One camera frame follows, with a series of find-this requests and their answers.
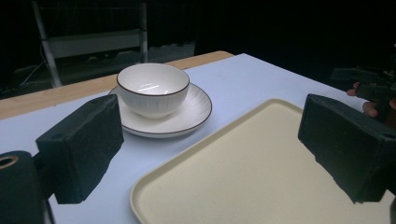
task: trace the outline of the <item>dark floor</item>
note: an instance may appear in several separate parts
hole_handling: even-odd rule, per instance
[[[195,43],[171,44],[148,49],[149,63],[167,63],[193,56]],[[123,68],[140,63],[139,49],[122,52],[106,52],[57,60],[58,72],[64,85],[97,77],[117,74]],[[0,99],[6,99],[35,91],[51,89],[49,69],[44,63],[17,69],[15,76],[21,82],[16,87],[3,90]]]

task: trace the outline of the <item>wooden table edge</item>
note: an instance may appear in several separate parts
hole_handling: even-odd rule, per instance
[[[233,54],[220,50],[173,61],[167,64],[180,69],[187,69],[230,57],[233,57]],[[11,118],[38,109],[77,100],[99,92],[110,91],[116,86],[117,74],[0,100],[0,119]]]

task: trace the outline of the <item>tray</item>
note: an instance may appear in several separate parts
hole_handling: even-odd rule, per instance
[[[392,195],[357,203],[297,138],[302,109],[270,100],[143,176],[142,223],[389,223]]]

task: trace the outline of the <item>plate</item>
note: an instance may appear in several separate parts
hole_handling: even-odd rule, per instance
[[[120,105],[122,128],[144,137],[168,138],[195,131],[212,113],[212,102],[201,88],[190,84],[186,100],[174,113],[161,119],[147,119],[136,114],[123,102],[120,87],[109,94],[117,94]]]

